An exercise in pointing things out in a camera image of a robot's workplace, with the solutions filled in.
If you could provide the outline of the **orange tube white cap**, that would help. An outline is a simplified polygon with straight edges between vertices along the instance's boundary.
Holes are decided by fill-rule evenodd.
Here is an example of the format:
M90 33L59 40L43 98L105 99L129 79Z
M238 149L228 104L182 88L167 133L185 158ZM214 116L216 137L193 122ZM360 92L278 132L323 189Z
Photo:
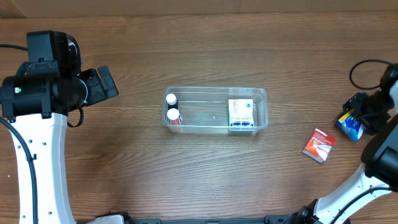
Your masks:
M167 118L172 125L180 125L180 112L176 108L171 108L167 111Z

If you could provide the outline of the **white Hansaplast plaster box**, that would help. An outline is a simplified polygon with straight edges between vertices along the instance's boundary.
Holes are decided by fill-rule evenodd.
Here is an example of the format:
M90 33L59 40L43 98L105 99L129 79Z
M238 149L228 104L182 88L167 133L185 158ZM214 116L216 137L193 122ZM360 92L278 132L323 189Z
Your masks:
M232 127L253 127L253 107L252 99L228 100L229 125Z

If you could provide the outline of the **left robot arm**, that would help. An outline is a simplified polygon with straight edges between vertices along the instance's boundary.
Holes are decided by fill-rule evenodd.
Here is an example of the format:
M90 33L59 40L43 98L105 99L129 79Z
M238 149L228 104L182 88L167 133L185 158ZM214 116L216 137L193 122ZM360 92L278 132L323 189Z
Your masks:
M118 95L106 66L82 70L69 34L29 32L29 59L1 84L1 122L17 159L21 223L73 223L65 168L68 114Z

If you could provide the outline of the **black bottle white cap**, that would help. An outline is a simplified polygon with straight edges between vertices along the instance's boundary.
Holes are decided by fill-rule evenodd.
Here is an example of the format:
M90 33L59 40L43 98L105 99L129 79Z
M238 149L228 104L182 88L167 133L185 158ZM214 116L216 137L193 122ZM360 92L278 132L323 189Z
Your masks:
M176 95L174 95L173 93L169 93L166 97L165 97L166 103L167 103L167 108L170 110L172 108L174 109L178 109L178 99L176 97Z

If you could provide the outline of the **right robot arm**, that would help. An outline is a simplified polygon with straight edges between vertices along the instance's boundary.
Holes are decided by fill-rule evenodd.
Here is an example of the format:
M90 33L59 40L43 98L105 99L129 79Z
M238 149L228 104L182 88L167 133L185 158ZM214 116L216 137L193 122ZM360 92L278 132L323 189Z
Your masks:
M355 173L331 194L315 199L284 219L284 223L349 223L350 216L368 203L397 191L397 64L387 67L375 93L367 87L343 104L345 118L353 118L372 135Z

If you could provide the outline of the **red caplet box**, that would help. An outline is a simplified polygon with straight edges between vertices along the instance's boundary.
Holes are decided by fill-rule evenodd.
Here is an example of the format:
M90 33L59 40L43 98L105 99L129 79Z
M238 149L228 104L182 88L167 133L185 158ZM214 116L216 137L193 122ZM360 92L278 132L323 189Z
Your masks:
M335 141L336 138L331 134L315 128L302 152L317 162L323 163L327 160Z

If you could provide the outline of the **blue yellow VapoDrops box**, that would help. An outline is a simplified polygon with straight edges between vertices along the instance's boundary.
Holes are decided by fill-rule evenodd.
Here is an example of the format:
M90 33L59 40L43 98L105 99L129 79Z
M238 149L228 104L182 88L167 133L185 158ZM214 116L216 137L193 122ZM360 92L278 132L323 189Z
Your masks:
M337 119L335 125L339 127L351 140L358 141L364 133L364 125L357 119L358 113L350 109Z

